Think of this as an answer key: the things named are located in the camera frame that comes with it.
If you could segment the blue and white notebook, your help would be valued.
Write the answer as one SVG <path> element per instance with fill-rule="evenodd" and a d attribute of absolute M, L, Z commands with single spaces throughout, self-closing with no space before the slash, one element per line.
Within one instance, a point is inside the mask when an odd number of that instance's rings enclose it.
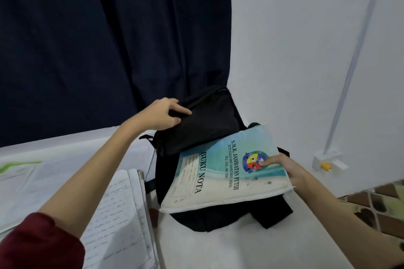
<path fill-rule="evenodd" d="M 259 165 L 276 155 L 265 124 L 185 150 L 160 211 L 174 214 L 287 193 L 293 186 L 284 167 Z"/>

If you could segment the dark navy curtain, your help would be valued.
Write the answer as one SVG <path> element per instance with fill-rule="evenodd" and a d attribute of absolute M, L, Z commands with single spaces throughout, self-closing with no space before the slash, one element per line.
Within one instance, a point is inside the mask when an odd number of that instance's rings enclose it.
<path fill-rule="evenodd" d="M 231 0 L 0 0 L 0 147 L 226 86 L 230 52 Z"/>

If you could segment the person's left hand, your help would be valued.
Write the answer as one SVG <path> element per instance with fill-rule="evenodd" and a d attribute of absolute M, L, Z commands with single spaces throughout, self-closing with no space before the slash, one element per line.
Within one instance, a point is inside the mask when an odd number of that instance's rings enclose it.
<path fill-rule="evenodd" d="M 175 98 L 162 98 L 155 100 L 151 105 L 129 119 L 139 129 L 162 131 L 170 129 L 181 123 L 180 117 L 171 117 L 169 104 L 178 103 Z"/>

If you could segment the person's right forearm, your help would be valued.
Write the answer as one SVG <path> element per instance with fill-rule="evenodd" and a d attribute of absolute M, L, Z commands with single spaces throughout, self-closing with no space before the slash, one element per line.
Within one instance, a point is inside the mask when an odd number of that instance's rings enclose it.
<path fill-rule="evenodd" d="M 294 173 L 292 182 L 355 269 L 404 269 L 404 251 L 349 211 L 305 169 Z"/>

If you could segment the person's left forearm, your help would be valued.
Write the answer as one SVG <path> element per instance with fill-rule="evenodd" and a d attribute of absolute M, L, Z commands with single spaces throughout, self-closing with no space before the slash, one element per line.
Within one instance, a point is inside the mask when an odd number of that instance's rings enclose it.
<path fill-rule="evenodd" d="M 139 115 L 126 120 L 38 212 L 81 238 L 130 145 L 146 130 Z"/>

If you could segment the white paper with green mark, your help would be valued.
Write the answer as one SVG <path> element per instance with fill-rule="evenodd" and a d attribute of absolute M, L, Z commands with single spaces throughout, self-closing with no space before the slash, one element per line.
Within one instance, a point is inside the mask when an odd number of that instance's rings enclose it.
<path fill-rule="evenodd" d="M 94 154 L 94 151 L 78 152 L 69 156 L 43 161 L 37 165 L 28 180 L 13 198 L 13 203 L 0 220 L 0 233 L 20 224 L 26 216 L 37 212 Z M 119 212 L 119 207 L 128 207 L 129 216 L 134 216 L 133 193 L 129 170 L 143 171 L 147 175 L 154 150 L 147 147 L 129 149 L 119 164 L 104 193 L 93 220 L 101 223 L 105 214 Z"/>

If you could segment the white wall socket box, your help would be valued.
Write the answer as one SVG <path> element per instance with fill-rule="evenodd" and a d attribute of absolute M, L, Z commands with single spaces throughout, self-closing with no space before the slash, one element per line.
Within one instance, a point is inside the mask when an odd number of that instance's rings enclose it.
<path fill-rule="evenodd" d="M 314 154 L 312 168 L 318 172 L 326 172 L 329 173 L 331 171 L 325 171 L 320 168 L 321 162 L 326 161 L 331 163 L 332 170 L 347 170 L 349 166 L 342 162 L 342 152 L 339 150 L 333 150 L 327 153 L 323 153 L 321 151 Z"/>

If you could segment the person's right hand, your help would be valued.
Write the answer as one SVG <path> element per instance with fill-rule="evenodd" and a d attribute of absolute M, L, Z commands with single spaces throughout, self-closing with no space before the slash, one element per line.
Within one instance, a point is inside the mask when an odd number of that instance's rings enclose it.
<path fill-rule="evenodd" d="M 308 188 L 308 184 L 312 179 L 312 176 L 309 172 L 306 171 L 299 163 L 286 156 L 282 155 L 282 167 L 287 172 L 290 181 L 297 191 L 305 191 Z"/>

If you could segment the open handwritten notebook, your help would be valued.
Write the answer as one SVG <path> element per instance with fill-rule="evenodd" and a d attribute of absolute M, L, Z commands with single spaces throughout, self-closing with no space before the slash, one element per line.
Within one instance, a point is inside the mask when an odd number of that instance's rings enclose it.
<path fill-rule="evenodd" d="M 81 237 L 82 269 L 160 269 L 144 175 L 117 171 Z"/>

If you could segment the dark red sleeve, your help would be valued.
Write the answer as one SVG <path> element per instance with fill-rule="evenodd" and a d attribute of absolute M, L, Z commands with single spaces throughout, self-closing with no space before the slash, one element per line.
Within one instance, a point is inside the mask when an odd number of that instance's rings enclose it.
<path fill-rule="evenodd" d="M 37 212 L 0 242 L 0 269 L 82 269 L 84 256 L 77 237 Z"/>

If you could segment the black backpack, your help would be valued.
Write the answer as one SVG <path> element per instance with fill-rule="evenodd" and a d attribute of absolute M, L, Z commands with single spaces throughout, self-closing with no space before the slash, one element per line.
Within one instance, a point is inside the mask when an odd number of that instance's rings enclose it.
<path fill-rule="evenodd" d="M 258 126 L 252 123 L 246 127 L 225 87 L 211 86 L 196 95 L 184 99 L 180 104 L 192 111 L 191 116 L 182 116 L 181 123 L 171 129 L 139 139 L 148 140 L 156 150 L 155 179 L 146 184 L 146 192 L 156 191 L 158 204 L 166 196 L 174 180 L 174 172 L 180 152 L 228 135 Z M 250 213 L 265 229 L 276 225 L 293 213 L 282 195 L 225 204 L 174 213 L 171 216 L 180 224 L 196 232 L 210 232 L 229 226 Z"/>

